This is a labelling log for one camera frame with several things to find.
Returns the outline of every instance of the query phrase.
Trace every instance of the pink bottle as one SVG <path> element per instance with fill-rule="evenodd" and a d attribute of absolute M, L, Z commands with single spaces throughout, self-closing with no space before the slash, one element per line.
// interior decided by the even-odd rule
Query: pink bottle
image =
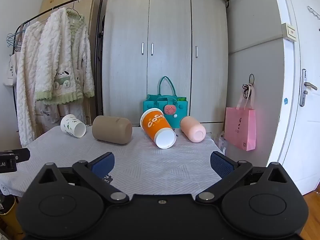
<path fill-rule="evenodd" d="M 192 142 L 201 142 L 205 138 L 204 126 L 191 116 L 182 118 L 180 129 Z"/>

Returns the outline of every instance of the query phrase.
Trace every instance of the wooden floor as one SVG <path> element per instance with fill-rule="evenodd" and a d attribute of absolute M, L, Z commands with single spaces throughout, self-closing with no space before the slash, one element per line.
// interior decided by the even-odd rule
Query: wooden floor
<path fill-rule="evenodd" d="M 301 237 L 304 240 L 320 239 L 320 194 L 311 192 L 304 196 L 309 207 L 308 221 L 303 228 Z"/>

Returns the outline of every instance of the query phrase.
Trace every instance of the door handle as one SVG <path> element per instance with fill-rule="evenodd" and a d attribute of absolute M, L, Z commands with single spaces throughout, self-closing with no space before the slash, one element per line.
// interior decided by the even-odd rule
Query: door handle
<path fill-rule="evenodd" d="M 311 84 L 309 82 L 305 82 L 304 85 L 307 86 L 307 87 L 311 87 L 312 89 L 314 89 L 316 91 L 318 90 L 318 88 L 315 85 L 313 85 L 313 84 Z"/>
<path fill-rule="evenodd" d="M 314 90 L 318 90 L 318 88 L 311 84 L 310 82 L 307 82 L 307 70 L 302 69 L 302 78 L 300 83 L 300 106 L 304 106 L 306 102 L 306 95 L 308 94 L 307 87 L 310 87 Z"/>

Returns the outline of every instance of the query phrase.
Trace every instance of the white tablecloth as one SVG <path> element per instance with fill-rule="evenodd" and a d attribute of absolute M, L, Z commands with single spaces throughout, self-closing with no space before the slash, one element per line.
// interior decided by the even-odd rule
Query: white tablecloth
<path fill-rule="evenodd" d="M 109 173 L 111 185 L 130 197 L 133 194 L 192 194 L 193 197 L 220 176 L 211 168 L 210 155 L 219 151 L 207 135 L 200 143 L 190 142 L 179 129 L 176 143 L 169 149 L 159 149 L 139 127 L 134 127 L 127 145 L 97 141 L 87 127 L 82 138 L 75 138 L 54 127 L 31 144 L 30 160 L 17 164 L 17 171 L 0 174 L 4 195 L 22 196 L 47 162 L 58 167 L 71 167 L 78 160 L 88 162 L 106 152 L 115 156 L 115 166 Z"/>

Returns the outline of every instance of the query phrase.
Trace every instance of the coco logo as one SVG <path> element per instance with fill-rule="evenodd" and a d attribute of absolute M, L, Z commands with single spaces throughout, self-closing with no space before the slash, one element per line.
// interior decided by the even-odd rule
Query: coco logo
<path fill-rule="evenodd" d="M 153 123 L 159 123 L 160 122 L 160 120 L 161 119 L 159 119 L 159 118 L 164 118 L 164 116 L 161 114 L 161 115 L 159 115 L 159 114 L 156 114 L 155 115 L 155 117 L 154 117 L 154 119 L 149 119 L 149 123 L 148 123 L 148 127 L 150 128 L 152 125 L 154 125 Z"/>

